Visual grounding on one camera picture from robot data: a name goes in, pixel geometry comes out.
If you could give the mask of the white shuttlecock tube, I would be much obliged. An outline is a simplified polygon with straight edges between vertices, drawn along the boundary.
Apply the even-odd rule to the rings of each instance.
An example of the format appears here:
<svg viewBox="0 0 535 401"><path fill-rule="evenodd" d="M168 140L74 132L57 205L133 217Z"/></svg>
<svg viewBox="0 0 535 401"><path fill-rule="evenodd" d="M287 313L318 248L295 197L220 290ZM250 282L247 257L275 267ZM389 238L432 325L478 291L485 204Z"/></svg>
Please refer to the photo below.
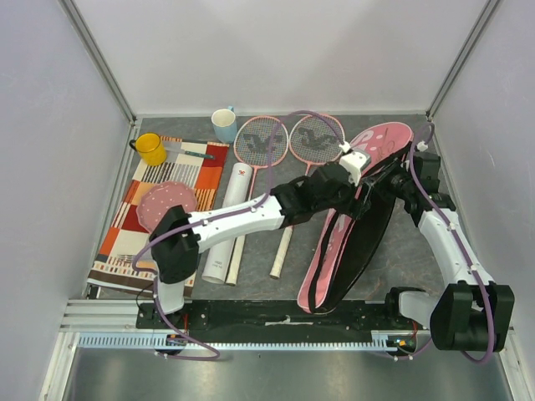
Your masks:
<svg viewBox="0 0 535 401"><path fill-rule="evenodd" d="M252 177L252 167L238 162L232 167L231 177L223 199L222 207L243 203ZM232 256L235 240L221 242L212 247L206 259L201 278L212 284L224 284Z"/></svg>

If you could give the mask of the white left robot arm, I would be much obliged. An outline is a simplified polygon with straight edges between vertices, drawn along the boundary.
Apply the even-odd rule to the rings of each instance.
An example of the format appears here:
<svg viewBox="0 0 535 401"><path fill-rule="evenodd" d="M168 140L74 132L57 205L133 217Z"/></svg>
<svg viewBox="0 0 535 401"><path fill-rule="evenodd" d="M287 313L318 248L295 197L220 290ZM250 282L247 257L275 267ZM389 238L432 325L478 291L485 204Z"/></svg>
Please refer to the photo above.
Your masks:
<svg viewBox="0 0 535 401"><path fill-rule="evenodd" d="M150 235L151 255L158 268L155 320L165 328L181 324L185 280L198 268L199 255L215 245L258 231L303 224L334 209L357 216L354 197L366 168L329 162L311 176L272 188L268 195L208 212L187 213L173 206Z"/></svg>

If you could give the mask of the pink sport racket bag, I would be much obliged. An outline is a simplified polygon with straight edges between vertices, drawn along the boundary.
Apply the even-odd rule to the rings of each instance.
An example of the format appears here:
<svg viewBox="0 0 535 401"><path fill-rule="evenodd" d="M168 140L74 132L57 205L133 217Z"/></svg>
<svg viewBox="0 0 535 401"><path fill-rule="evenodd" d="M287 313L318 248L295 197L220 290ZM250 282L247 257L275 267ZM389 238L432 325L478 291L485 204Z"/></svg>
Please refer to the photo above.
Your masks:
<svg viewBox="0 0 535 401"><path fill-rule="evenodd" d="M351 140L352 147L371 158L354 197L367 210L357 220L329 210L298 292L298 306L306 313L332 312L371 262L389 225L395 198L382 199L364 181L377 178L390 164L403 163L413 137L409 125L388 122L372 126Z"/></svg>

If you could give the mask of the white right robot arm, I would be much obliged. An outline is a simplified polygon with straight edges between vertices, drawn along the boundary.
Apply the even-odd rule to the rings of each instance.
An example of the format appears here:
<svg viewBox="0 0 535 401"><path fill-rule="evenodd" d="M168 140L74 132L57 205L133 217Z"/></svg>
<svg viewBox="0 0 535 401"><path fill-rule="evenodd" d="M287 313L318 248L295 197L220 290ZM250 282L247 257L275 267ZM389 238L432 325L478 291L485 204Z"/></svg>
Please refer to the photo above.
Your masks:
<svg viewBox="0 0 535 401"><path fill-rule="evenodd" d="M438 155L412 152L407 183L416 202L415 226L427 240L441 271L440 297L408 287L388 293L383 319L392 328L411 320L427 327L431 341L442 351L459 351L477 364L503 350L515 296L485 271L461 229L455 205L438 186Z"/></svg>

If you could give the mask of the pink badminton racket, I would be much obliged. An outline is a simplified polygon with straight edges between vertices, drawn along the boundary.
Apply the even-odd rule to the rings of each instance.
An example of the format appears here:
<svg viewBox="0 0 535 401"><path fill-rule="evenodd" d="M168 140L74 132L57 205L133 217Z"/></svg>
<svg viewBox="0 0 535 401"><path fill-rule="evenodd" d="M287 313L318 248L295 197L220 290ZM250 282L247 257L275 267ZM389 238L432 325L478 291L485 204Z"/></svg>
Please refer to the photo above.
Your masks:
<svg viewBox="0 0 535 401"><path fill-rule="evenodd" d="M312 167L336 160L340 155L338 135L345 140L344 128L333 116L323 114L325 120L307 115L292 128L289 149L306 165L305 175Z"/></svg>
<svg viewBox="0 0 535 401"><path fill-rule="evenodd" d="M271 153L272 165L280 163L286 156L288 131L278 118L253 117L239 129L233 149L237 159L253 169L247 198L251 200L258 171L268 167L268 153Z"/></svg>

